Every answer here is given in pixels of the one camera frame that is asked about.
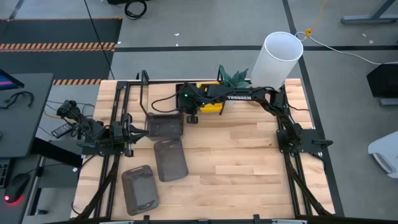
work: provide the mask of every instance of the wooden table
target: wooden table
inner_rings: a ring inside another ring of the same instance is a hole
[[[146,88],[144,106],[153,113],[150,104],[154,100],[175,93],[175,83]],[[95,120],[109,123],[115,89],[116,81],[101,82]],[[286,80],[286,90],[292,106],[307,108],[300,79]],[[175,98],[159,102],[156,107],[171,110],[175,108]],[[145,114],[139,106],[139,86],[133,86],[130,91],[128,112],[133,117],[133,125],[144,128]],[[292,110],[292,116],[304,129],[312,127],[308,111]],[[185,178],[170,182],[159,180],[154,142],[148,138],[133,145],[133,158],[121,157],[112,220],[142,220],[144,215],[150,215],[151,220],[252,219],[254,214],[261,218],[293,218],[284,158],[279,152],[275,133],[276,118],[259,104],[247,101],[228,101],[222,116],[199,113],[198,117],[198,124],[184,124],[182,142],[189,169]],[[304,153],[301,158],[308,188],[333,213],[322,161]],[[81,170],[74,202],[79,212],[98,188],[102,160],[96,156]],[[126,211],[121,174],[145,164],[154,171],[160,204],[154,210],[130,217]],[[305,213],[301,192],[298,187],[296,189],[300,209]],[[106,192],[102,216],[107,199]]]

